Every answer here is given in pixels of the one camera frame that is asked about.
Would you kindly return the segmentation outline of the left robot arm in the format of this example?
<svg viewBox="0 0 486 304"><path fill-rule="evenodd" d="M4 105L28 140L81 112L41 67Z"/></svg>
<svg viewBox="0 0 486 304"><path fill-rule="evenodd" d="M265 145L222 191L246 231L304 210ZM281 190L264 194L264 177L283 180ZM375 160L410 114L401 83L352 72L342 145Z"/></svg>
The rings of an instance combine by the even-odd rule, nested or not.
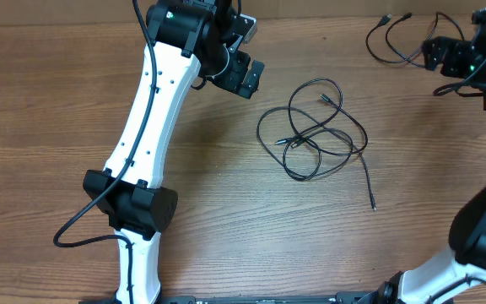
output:
<svg viewBox="0 0 486 304"><path fill-rule="evenodd" d="M89 170L84 190L106 214L117 240L120 284L109 303L158 303L159 244L178 200L163 187L176 119L195 82L249 99L262 62L240 51L257 20L230 1L158 1L142 17L146 46L137 94L119 143L100 171Z"/></svg>

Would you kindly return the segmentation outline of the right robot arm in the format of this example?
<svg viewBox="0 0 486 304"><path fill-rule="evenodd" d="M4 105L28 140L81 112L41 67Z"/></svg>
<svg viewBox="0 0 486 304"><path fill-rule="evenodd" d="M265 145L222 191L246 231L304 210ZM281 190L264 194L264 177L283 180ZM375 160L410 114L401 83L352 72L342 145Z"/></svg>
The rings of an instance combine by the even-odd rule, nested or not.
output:
<svg viewBox="0 0 486 304"><path fill-rule="evenodd" d="M453 80L435 89L435 96L479 97L486 112L486 8L474 11L471 22L477 27L472 39L431 35L420 52L425 69L438 68ZM486 286L486 186L455 216L443 251L416 269L395 274L360 302L451 303L478 285Z"/></svg>

